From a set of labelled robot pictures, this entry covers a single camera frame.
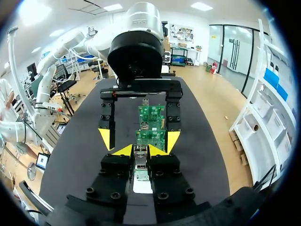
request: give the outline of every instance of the blue box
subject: blue box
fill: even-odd
[[[275,75],[270,69],[266,69],[264,77],[263,77],[272,87],[277,89],[279,83],[279,77]]]
[[[276,90],[277,93],[279,93],[279,95],[286,101],[288,97],[288,93],[284,90],[284,88],[278,84]]]

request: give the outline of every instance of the electronic component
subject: electronic component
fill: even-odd
[[[143,106],[139,106],[140,130],[136,131],[137,144],[153,145],[164,150],[165,120],[161,115],[164,109],[165,106],[149,106],[149,100],[143,99]]]
[[[149,181],[147,170],[147,145],[134,145],[134,176],[139,181]]]
[[[139,145],[153,145],[164,150],[165,130],[138,130],[136,131],[136,139]]]
[[[143,105],[143,106],[149,106],[149,105],[150,105],[149,100],[148,100],[148,99],[143,99],[143,100],[142,100],[142,105]]]

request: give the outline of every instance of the ceiling light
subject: ceiling light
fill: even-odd
[[[196,2],[196,3],[192,4],[191,7],[196,8],[201,11],[208,11],[208,10],[213,9],[211,6],[208,6],[202,2]]]
[[[249,32],[246,28],[237,27],[240,32],[251,35],[251,32]]]
[[[4,69],[7,69],[9,67],[9,62],[4,64]]]
[[[37,0],[24,0],[19,8],[19,14],[25,26],[35,25],[44,20],[51,8]]]
[[[56,31],[52,32],[49,36],[50,36],[50,37],[59,36],[60,34],[63,33],[63,31],[64,31],[63,29],[56,30]]]
[[[35,48],[35,49],[32,51],[32,53],[35,53],[35,52],[39,51],[40,48],[41,48],[41,47]]]
[[[113,11],[113,10],[117,10],[117,9],[121,9],[121,8],[122,8],[122,6],[120,4],[115,4],[115,5],[104,7],[104,9],[107,11]]]

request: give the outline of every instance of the ceiling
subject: ceiling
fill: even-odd
[[[190,5],[197,1],[201,1],[213,7],[213,9],[203,12],[191,8]],[[9,27],[19,26],[15,44],[17,64],[32,57],[33,49],[44,47],[55,41],[57,37],[49,36],[53,31],[57,29],[68,31],[88,20],[109,14],[102,7],[119,3],[123,9],[111,11],[111,13],[116,13],[128,10],[139,0],[40,0],[39,2],[43,2],[52,8],[45,20],[34,26],[24,26],[16,11],[15,19],[9,25]],[[159,10],[182,12],[207,18],[208,20],[229,19],[257,22],[258,18],[261,18],[264,22],[267,22],[263,10],[251,0],[148,0],[148,2],[153,3]],[[8,47],[6,37],[4,37],[0,42],[0,73],[7,61]]]

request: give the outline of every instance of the cardboard box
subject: cardboard box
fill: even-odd
[[[244,150],[244,148],[243,148],[243,146],[241,145],[241,143],[240,143],[239,140],[234,141],[234,145],[235,145],[237,151],[241,152],[241,151]]]
[[[236,132],[234,130],[232,130],[231,132],[229,132],[231,140],[234,142],[236,140],[238,140],[238,136],[236,134]]]
[[[178,46],[179,46],[179,47],[187,47],[187,44],[185,44],[185,43],[180,43],[180,42],[179,42],[179,43],[178,43]]]
[[[240,159],[241,159],[241,165],[242,166],[249,165],[249,162],[248,162],[248,159],[246,158],[246,154],[245,153],[240,156]]]

